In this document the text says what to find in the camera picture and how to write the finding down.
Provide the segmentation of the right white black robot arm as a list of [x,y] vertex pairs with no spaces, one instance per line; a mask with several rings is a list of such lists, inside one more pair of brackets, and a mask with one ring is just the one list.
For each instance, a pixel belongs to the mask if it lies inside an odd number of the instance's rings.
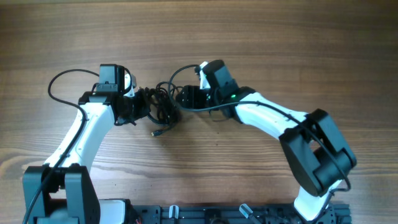
[[186,85],[172,97],[177,107],[191,112],[220,110],[226,118],[278,140],[300,185],[293,202],[295,216],[304,223],[323,217],[339,223],[340,217],[330,212],[330,200],[337,192],[351,190],[348,174],[357,160],[332,117],[321,109],[290,110],[248,86],[238,86],[222,60],[193,68],[200,84]]

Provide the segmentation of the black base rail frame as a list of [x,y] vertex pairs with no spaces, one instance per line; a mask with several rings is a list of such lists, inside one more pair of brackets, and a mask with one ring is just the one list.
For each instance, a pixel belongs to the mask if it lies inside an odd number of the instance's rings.
[[289,203],[249,207],[132,205],[128,199],[101,199],[100,223],[211,224],[307,223]]

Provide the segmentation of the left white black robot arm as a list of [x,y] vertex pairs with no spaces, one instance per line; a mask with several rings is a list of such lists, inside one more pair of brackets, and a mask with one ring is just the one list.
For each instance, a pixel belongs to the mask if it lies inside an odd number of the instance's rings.
[[102,64],[97,77],[74,105],[76,118],[59,147],[24,172],[24,223],[138,223],[130,200],[97,197],[90,170],[106,134],[147,116],[149,102],[121,65]]

